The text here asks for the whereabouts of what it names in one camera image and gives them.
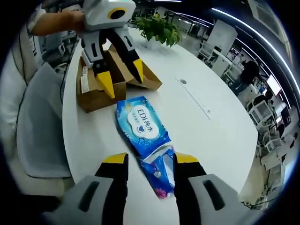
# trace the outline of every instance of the robotic arm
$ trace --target robotic arm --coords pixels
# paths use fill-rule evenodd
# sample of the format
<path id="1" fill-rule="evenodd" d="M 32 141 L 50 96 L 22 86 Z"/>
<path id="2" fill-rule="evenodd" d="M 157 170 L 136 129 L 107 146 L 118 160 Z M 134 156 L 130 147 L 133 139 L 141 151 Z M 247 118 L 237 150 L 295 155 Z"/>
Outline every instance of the robotic arm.
<path id="1" fill-rule="evenodd" d="M 217 176 L 207 175 L 195 157 L 178 152 L 173 157 L 180 225 L 251 225 L 262 215 L 240 203 L 237 192 Z M 110 156 L 95 176 L 69 189 L 62 205 L 45 215 L 54 225 L 122 225 L 127 180 L 128 154 Z"/>
<path id="2" fill-rule="evenodd" d="M 82 57 L 108 96 L 115 98 L 108 65 L 103 58 L 102 41 L 108 38 L 133 77 L 143 82 L 142 60 L 135 51 L 126 22 L 131 18 L 135 3 L 132 0 L 86 0 L 85 26 L 82 34 Z"/>

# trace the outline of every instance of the gray chair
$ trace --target gray chair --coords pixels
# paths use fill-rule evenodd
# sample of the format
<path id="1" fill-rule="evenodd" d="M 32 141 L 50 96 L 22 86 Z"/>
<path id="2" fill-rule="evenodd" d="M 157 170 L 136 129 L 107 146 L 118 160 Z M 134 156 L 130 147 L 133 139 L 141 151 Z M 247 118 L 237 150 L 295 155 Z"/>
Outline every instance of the gray chair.
<path id="1" fill-rule="evenodd" d="M 31 177 L 71 177 L 62 133 L 61 82 L 62 78 L 44 63 L 23 96 L 17 149 L 25 173 Z"/>
<path id="2" fill-rule="evenodd" d="M 55 33 L 45 37 L 44 61 L 52 67 L 68 60 L 69 54 L 65 49 L 62 33 Z"/>

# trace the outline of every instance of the white chair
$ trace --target white chair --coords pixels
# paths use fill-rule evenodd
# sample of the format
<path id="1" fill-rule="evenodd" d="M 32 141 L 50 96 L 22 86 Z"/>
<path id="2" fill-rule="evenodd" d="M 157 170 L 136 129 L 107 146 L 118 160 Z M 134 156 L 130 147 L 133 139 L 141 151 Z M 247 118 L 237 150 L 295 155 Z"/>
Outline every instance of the white chair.
<path id="1" fill-rule="evenodd" d="M 273 135 L 271 135 L 269 131 L 266 132 L 262 138 L 262 142 L 268 152 L 272 152 L 274 149 L 282 146 L 279 132 L 275 132 Z"/>
<path id="2" fill-rule="evenodd" d="M 254 122 L 257 129 L 264 125 L 264 122 L 267 121 L 270 116 L 273 115 L 272 110 L 267 105 L 266 101 L 262 101 L 257 105 L 254 105 L 249 111 L 249 116 Z"/>
<path id="3" fill-rule="evenodd" d="M 202 61 L 209 60 L 214 52 L 214 46 L 204 41 L 202 47 L 199 50 L 199 55 L 203 57 Z"/>
<path id="4" fill-rule="evenodd" d="M 230 78 L 236 80 L 238 79 L 239 75 L 242 73 L 241 69 L 238 68 L 236 65 L 232 64 L 224 74 L 229 76 Z"/>
<path id="5" fill-rule="evenodd" d="M 62 133 L 61 81 L 44 63 L 23 96 L 17 122 L 17 150 L 25 173 L 31 177 L 71 177 Z"/>

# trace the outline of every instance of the white robot head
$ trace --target white robot head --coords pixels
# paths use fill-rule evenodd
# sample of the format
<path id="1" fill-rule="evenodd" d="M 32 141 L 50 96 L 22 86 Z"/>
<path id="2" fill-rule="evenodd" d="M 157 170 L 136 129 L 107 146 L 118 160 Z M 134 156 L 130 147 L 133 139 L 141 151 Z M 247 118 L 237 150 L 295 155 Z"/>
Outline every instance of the white robot head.
<path id="1" fill-rule="evenodd" d="M 85 26 L 87 30 L 100 30 L 123 26 L 132 16 L 132 0 L 85 0 Z"/>

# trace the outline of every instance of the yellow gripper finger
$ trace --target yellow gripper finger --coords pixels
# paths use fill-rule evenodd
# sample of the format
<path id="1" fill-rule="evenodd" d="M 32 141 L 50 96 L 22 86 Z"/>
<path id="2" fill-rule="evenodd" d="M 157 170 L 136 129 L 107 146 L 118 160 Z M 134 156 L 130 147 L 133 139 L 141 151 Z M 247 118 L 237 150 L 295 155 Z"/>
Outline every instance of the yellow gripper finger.
<path id="1" fill-rule="evenodd" d="M 110 98 L 115 98 L 113 91 L 113 81 L 109 71 L 97 74 L 97 80 L 100 83 L 101 87 L 104 89 L 105 93 Z"/>
<path id="2" fill-rule="evenodd" d="M 143 61 L 141 59 L 137 59 L 137 60 L 133 61 L 133 64 L 135 65 L 135 67 L 139 73 L 139 76 L 141 78 L 140 83 L 142 83 L 143 82 Z"/>

